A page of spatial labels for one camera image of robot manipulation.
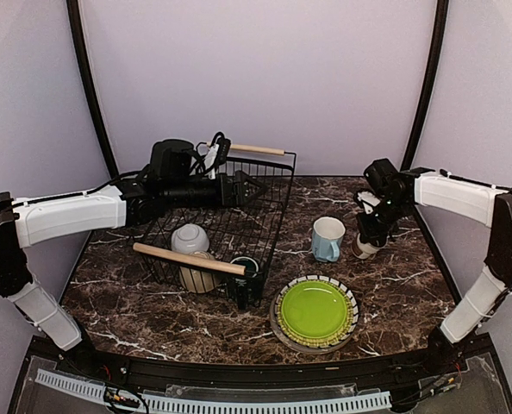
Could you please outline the white cup with brown band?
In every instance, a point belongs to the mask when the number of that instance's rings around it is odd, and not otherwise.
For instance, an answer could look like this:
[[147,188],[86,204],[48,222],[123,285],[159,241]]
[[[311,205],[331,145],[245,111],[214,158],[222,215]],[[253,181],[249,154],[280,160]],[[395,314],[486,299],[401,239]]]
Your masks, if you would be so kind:
[[388,244],[388,240],[385,239],[384,242],[380,242],[378,246],[373,245],[370,242],[363,243],[362,235],[360,233],[353,239],[351,244],[351,250],[353,255],[361,260],[366,260],[385,248]]

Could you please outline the grey deer pattern plate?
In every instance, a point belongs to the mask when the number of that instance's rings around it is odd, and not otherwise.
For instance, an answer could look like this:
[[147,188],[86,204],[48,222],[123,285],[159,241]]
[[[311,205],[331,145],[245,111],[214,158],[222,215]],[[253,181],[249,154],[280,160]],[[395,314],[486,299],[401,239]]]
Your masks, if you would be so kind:
[[297,351],[299,353],[303,354],[312,354],[312,355],[320,355],[320,354],[330,354],[333,353],[344,346],[346,346],[351,340],[353,334],[349,334],[345,339],[342,341],[332,345],[332,346],[326,346],[324,348],[312,348],[305,345],[302,345],[298,342],[295,342],[291,340],[281,329],[278,324],[278,317],[275,313],[275,303],[271,302],[269,306],[269,320],[270,320],[270,326],[272,329],[273,334],[281,341],[287,348]]

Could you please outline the bright green plate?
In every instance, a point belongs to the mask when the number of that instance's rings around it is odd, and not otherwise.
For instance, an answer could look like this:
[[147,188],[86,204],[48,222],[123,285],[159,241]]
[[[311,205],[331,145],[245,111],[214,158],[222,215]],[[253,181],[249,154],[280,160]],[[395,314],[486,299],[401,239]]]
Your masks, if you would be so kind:
[[338,286],[305,280],[282,294],[278,321],[289,334],[307,339],[343,335],[354,322],[353,307]]

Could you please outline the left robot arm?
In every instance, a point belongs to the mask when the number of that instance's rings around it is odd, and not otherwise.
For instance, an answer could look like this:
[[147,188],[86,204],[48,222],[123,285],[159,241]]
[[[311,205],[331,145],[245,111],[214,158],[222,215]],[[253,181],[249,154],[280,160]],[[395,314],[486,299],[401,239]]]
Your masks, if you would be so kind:
[[63,351],[83,376],[102,368],[89,337],[47,291],[28,264],[28,253],[59,239],[99,229],[149,223],[175,208],[238,208],[267,192],[267,185],[244,172],[214,178],[157,179],[126,174],[96,188],[41,198],[0,193],[0,298],[9,300]]

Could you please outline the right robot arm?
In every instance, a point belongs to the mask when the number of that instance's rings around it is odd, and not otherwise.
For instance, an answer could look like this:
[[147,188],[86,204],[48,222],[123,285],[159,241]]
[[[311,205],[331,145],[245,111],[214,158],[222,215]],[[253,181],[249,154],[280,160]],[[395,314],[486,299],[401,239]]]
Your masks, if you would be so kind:
[[512,295],[512,186],[487,184],[444,169],[399,170],[388,159],[364,171],[368,189],[357,191],[353,254],[365,260],[386,247],[398,222],[416,207],[442,210],[469,221],[482,237],[473,254],[477,277],[469,281],[454,309],[428,335],[420,366],[440,373],[463,352],[470,336]]

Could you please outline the white bowl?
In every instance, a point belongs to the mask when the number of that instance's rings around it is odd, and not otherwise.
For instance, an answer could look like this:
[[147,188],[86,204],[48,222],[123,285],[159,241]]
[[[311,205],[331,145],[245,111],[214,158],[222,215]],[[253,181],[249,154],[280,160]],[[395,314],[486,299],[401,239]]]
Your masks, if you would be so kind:
[[186,223],[172,233],[172,251],[190,254],[209,249],[209,238],[206,231],[194,223]]

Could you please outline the light blue mug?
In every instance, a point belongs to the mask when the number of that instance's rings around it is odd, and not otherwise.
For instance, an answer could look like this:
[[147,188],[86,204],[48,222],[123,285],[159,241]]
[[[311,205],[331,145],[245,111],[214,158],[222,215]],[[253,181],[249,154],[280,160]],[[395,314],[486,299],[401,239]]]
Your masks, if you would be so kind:
[[341,220],[322,216],[314,221],[312,228],[312,253],[320,262],[336,262],[340,258],[340,246],[346,228]]

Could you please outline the dark green mug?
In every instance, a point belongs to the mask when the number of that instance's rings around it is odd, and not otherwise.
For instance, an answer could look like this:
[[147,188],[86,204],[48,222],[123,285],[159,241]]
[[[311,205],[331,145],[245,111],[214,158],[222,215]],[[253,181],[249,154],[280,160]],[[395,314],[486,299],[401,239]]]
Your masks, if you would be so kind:
[[258,275],[259,263],[249,256],[237,256],[230,261],[231,264],[243,266],[245,268],[245,276],[253,278]]

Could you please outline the beige ribbed cup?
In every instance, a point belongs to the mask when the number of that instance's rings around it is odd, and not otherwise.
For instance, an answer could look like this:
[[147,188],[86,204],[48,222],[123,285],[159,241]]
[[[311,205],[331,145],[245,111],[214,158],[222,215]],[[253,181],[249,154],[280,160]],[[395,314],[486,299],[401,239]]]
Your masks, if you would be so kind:
[[180,267],[180,285],[188,292],[208,293],[222,283],[222,277],[190,267]]

